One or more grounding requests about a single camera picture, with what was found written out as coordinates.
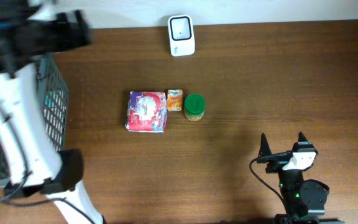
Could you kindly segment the red purple tissue pack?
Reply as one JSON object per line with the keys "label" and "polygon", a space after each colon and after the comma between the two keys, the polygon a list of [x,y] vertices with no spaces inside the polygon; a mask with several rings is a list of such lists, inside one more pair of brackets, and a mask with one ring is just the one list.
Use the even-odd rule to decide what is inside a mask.
{"label": "red purple tissue pack", "polygon": [[164,92],[131,91],[125,127],[130,132],[164,133],[167,99]]}

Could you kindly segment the orange tissue pack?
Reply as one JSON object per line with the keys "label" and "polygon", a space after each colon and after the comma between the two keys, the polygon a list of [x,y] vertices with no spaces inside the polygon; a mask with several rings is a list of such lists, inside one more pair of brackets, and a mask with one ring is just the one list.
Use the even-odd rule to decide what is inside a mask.
{"label": "orange tissue pack", "polygon": [[167,110],[181,111],[183,108],[183,90],[167,91]]}

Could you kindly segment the green lid jar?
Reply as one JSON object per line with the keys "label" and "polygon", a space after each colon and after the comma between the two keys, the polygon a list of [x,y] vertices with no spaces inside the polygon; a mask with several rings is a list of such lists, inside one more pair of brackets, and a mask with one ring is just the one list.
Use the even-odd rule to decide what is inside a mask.
{"label": "green lid jar", "polygon": [[199,121],[205,111],[205,100],[199,94],[188,95],[185,99],[185,117],[190,121]]}

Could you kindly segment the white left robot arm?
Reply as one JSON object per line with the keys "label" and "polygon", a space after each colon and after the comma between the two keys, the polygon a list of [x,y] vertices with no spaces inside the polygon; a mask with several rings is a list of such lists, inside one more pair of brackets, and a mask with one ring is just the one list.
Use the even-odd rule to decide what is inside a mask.
{"label": "white left robot arm", "polygon": [[40,193],[68,223],[104,223],[83,184],[81,152],[53,147],[37,98],[35,61],[91,43],[83,13],[54,5],[0,1],[0,143],[11,173],[0,204]]}

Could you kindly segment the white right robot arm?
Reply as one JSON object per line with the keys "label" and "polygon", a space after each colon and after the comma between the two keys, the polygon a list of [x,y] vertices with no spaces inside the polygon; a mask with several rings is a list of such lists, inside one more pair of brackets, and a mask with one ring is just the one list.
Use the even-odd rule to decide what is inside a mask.
{"label": "white right robot arm", "polygon": [[[258,156],[251,160],[251,173],[282,202],[285,213],[277,214],[274,223],[342,223],[338,219],[322,219],[325,214],[330,188],[314,179],[305,180],[303,173],[312,168],[318,151],[305,135],[298,133],[298,140],[289,151],[272,153],[265,134],[261,134]],[[277,174],[279,191],[273,189],[253,170],[253,163],[266,164],[265,172]]]}

